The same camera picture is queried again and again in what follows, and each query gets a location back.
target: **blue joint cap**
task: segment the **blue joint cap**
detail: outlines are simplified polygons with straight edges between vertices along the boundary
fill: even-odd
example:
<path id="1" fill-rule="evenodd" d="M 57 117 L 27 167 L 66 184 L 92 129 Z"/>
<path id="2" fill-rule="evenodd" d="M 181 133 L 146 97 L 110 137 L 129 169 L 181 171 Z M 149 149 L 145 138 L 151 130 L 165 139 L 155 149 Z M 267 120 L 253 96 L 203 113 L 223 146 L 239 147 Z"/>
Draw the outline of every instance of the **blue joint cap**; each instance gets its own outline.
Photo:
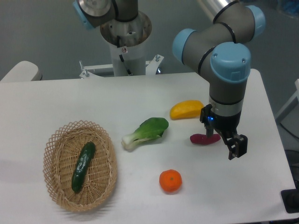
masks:
<path id="1" fill-rule="evenodd" d="M 94 27 L 92 26 L 92 24 L 90 24 L 90 22 L 86 19 L 84 13 L 81 11 L 77 1 L 73 2 L 73 6 L 76 10 L 77 15 L 79 16 L 80 20 L 82 21 L 84 27 L 88 30 L 90 29 L 94 29 Z"/>
<path id="2" fill-rule="evenodd" d="M 174 38 L 174 41 L 172 43 L 172 53 L 181 63 L 184 63 L 183 50 L 184 50 L 185 43 L 187 42 L 188 37 L 191 35 L 191 33 L 195 31 L 196 30 L 194 29 L 183 29 Z"/>
<path id="3" fill-rule="evenodd" d="M 246 81 L 249 76 L 251 53 L 243 44 L 226 42 L 215 47 L 210 63 L 218 78 L 237 84 Z"/>
<path id="4" fill-rule="evenodd" d="M 266 28 L 266 18 L 262 10 L 256 6 L 246 6 L 252 11 L 255 20 L 255 31 L 253 38 L 263 33 Z"/>

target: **green cucumber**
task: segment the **green cucumber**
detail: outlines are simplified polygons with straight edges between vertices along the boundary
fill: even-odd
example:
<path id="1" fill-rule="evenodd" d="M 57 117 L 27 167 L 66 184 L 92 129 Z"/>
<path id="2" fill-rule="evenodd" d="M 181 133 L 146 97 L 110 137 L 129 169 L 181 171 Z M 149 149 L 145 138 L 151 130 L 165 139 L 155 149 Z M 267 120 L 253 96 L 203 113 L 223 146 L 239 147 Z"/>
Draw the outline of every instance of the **green cucumber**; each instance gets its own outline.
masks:
<path id="1" fill-rule="evenodd" d="M 95 153 L 95 144 L 93 142 L 86 143 L 79 155 L 77 164 L 71 179 L 71 188 L 75 193 L 78 193 L 84 183 L 85 175 Z"/>

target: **orange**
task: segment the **orange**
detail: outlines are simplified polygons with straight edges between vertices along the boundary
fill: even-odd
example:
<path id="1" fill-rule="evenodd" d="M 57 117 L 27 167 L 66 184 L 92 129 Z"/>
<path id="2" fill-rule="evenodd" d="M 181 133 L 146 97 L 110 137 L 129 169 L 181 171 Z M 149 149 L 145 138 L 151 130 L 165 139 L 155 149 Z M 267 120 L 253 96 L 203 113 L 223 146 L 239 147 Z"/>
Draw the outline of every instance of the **orange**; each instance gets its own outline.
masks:
<path id="1" fill-rule="evenodd" d="M 162 189 L 166 192 L 178 190 L 183 183 L 181 174 L 173 169 L 162 172 L 160 174 L 159 182 Z"/>

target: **wicker basket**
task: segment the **wicker basket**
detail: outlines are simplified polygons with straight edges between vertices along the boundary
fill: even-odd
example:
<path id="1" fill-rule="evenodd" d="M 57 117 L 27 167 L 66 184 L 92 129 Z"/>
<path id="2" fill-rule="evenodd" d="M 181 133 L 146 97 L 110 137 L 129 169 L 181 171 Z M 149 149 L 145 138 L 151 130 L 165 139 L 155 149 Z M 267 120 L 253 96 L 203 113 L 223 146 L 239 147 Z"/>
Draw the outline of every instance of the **wicker basket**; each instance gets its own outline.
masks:
<path id="1" fill-rule="evenodd" d="M 82 147 L 96 145 L 82 190 L 74 193 L 71 178 Z M 114 148 L 107 132 L 99 125 L 79 121 L 60 128 L 47 143 L 44 153 L 44 177 L 52 200 L 68 211 L 86 211 L 106 201 L 117 176 Z"/>

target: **yellow toy vegetable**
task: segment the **yellow toy vegetable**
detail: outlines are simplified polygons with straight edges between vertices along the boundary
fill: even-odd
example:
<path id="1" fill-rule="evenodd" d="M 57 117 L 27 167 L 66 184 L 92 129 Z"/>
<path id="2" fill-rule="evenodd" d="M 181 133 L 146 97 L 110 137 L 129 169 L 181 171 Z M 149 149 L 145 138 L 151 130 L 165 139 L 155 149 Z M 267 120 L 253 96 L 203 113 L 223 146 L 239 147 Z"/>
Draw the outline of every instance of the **yellow toy vegetable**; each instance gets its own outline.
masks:
<path id="1" fill-rule="evenodd" d="M 196 118 L 200 116 L 200 111 L 203 107 L 204 105 L 199 100 L 186 100 L 172 107 L 170 118 L 172 120 Z"/>

